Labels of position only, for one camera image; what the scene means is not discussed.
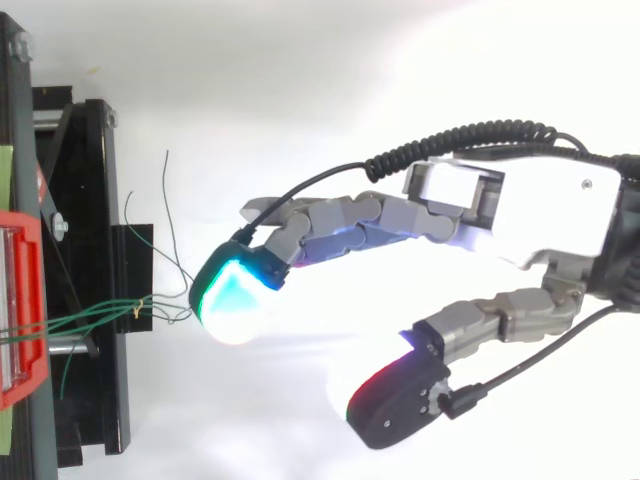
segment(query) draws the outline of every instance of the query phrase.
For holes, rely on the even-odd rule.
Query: black cable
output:
[[[543,123],[522,120],[497,120],[472,123],[413,141],[377,155],[366,163],[369,180],[376,183],[388,175],[406,170],[409,165],[429,157],[440,157],[457,150],[501,143],[538,143],[553,145],[557,131]]]
[[[451,419],[457,418],[463,413],[468,412],[477,405],[478,401],[486,397],[491,390],[499,387],[500,385],[503,385],[505,382],[508,382],[521,373],[527,371],[534,365],[540,363],[549,355],[565,346],[576,336],[578,336],[578,334],[585,331],[598,320],[603,319],[607,315],[620,311],[620,308],[616,305],[609,305],[608,307],[598,310],[596,313],[587,317],[585,320],[580,322],[578,325],[573,327],[571,330],[566,332],[554,342],[547,345],[535,355],[532,355],[525,361],[489,380],[488,382],[476,383],[475,385],[467,385],[451,392],[449,395],[442,395],[440,397],[440,406],[442,410]]]
[[[571,143],[574,147],[576,147],[582,153],[589,153],[589,150],[587,150],[587,147],[584,146],[584,143],[582,143],[580,140],[578,140],[573,135],[569,135],[568,133],[558,132],[556,134],[556,140],[565,140],[565,141]]]
[[[268,208],[266,208],[260,215],[258,215],[252,222],[248,223],[240,232],[238,232],[234,238],[242,243],[249,243],[246,241],[248,239],[251,240],[251,235],[255,232],[256,228],[262,224],[271,214],[273,214],[276,210],[278,210],[281,206],[291,200],[295,195],[300,193],[305,188],[310,187],[326,178],[329,178],[337,173],[346,172],[347,170],[355,170],[357,168],[366,168],[366,164],[364,162],[358,163],[348,163],[346,165],[340,165],[339,167],[331,168],[325,172],[316,175],[315,177],[310,178],[302,182],[301,184],[295,186],[287,193],[282,195],[278,200],[276,200],[273,204],[271,204]]]
[[[596,323],[598,320],[601,320],[604,317],[606,317],[607,315],[610,315],[612,313],[616,313],[616,312],[619,312],[619,311],[620,311],[620,309],[617,306],[609,305],[608,307],[605,307],[605,308],[603,308],[601,310],[598,310],[593,315],[590,315],[589,317],[585,318],[578,325],[576,325],[571,330],[569,330],[568,332],[563,334],[557,340],[553,341],[552,343],[550,343],[549,345],[544,347],[542,350],[540,350],[535,355],[532,355],[531,357],[527,358],[525,361],[519,363],[515,367],[507,370],[506,372],[504,372],[504,373],[498,375],[497,377],[493,378],[492,380],[489,380],[488,382],[486,382],[484,384],[484,386],[485,386],[485,389],[486,389],[487,393],[489,393],[494,388],[499,387],[503,383],[511,380],[512,378],[517,377],[522,372],[527,371],[529,368],[533,367],[537,363],[540,363],[542,360],[547,358],[549,355],[551,355],[552,353],[558,351],[561,347],[565,346],[571,340],[576,338],[580,333],[584,332],[587,328],[589,328],[591,325]]]
[[[579,149],[556,147],[558,139],[575,143]],[[627,178],[640,178],[640,156],[617,155],[607,157],[595,155],[587,151],[575,137],[566,133],[558,133],[555,128],[542,123],[521,120],[497,120],[464,125],[420,141],[407,143],[367,160],[365,170],[367,177],[375,183],[388,175],[407,169],[418,160],[429,157],[440,157],[455,151],[480,147],[483,145],[499,145],[515,143],[522,147],[522,155],[549,155],[570,158],[617,169]]]

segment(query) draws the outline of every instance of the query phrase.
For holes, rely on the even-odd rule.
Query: robotic hand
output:
[[[554,146],[559,139],[576,148]],[[453,157],[441,158],[448,153]],[[368,191],[355,199],[293,199],[307,186],[354,168],[364,168],[373,182],[406,169],[406,197]],[[542,124],[498,121],[449,130],[325,172],[280,198],[251,200],[242,210],[250,223],[209,258],[190,302],[216,336],[228,314],[236,322],[238,313],[251,318],[246,295],[230,292],[251,283],[277,290],[291,267],[408,238],[488,253],[522,269],[548,264],[539,288],[459,301],[400,332],[404,347],[398,357],[359,382],[345,405],[346,419],[362,440],[385,448],[440,413],[453,419],[470,410],[607,314],[640,311],[636,178],[635,157],[590,154],[574,137]],[[258,225],[278,228],[264,245],[250,248]],[[612,305],[571,329],[587,293]],[[447,366],[484,342],[534,342],[560,334],[489,382],[456,391],[448,386]]]

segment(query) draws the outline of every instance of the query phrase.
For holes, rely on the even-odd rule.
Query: bolt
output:
[[[118,112],[113,109],[107,110],[107,127],[116,128],[118,126]]]
[[[17,32],[11,38],[9,51],[11,56],[21,62],[28,63],[33,60],[36,45],[33,37],[28,32]]]
[[[56,212],[51,217],[51,229],[53,231],[53,238],[57,242],[61,242],[64,239],[64,234],[69,231],[69,224],[64,221],[60,212]]]

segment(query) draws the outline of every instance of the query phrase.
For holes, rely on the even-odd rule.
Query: coiled cable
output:
[[[407,169],[418,160],[438,157],[455,151],[496,144],[522,144],[521,154],[551,155],[562,158],[580,160],[597,165],[616,168],[627,178],[640,177],[640,163],[635,155],[619,155],[607,157],[589,153],[584,145],[573,149],[556,147],[558,139],[571,139],[570,135],[558,133],[553,127],[542,123],[522,120],[497,120],[465,125],[420,141],[413,141],[377,155],[365,162],[367,177],[376,183],[389,175]]]

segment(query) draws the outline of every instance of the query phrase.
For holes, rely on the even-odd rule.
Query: white wall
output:
[[[121,205],[135,190],[132,221],[155,223],[166,251],[160,175],[171,150],[169,198],[193,274],[242,224],[237,210],[249,198],[448,127],[530,118],[599,153],[640,145],[640,5],[628,0],[0,7],[36,37],[35,84],[72,84],[77,100],[103,97],[118,110]],[[397,192],[401,182],[378,186]],[[349,173],[310,194],[367,188],[361,172]],[[453,262],[464,262],[462,277]],[[637,478],[636,318],[602,322],[471,413],[385,451],[367,450],[329,407],[326,366],[349,332],[404,328],[459,298],[538,285],[542,271],[407,242],[293,272],[270,334],[248,346],[217,345],[195,321],[131,335],[131,446],[110,458],[87,448],[86,465],[60,476]],[[154,280],[157,292],[180,288],[161,258]],[[587,301],[585,311],[598,306]],[[539,348],[484,346],[453,367],[453,383],[488,379]]]

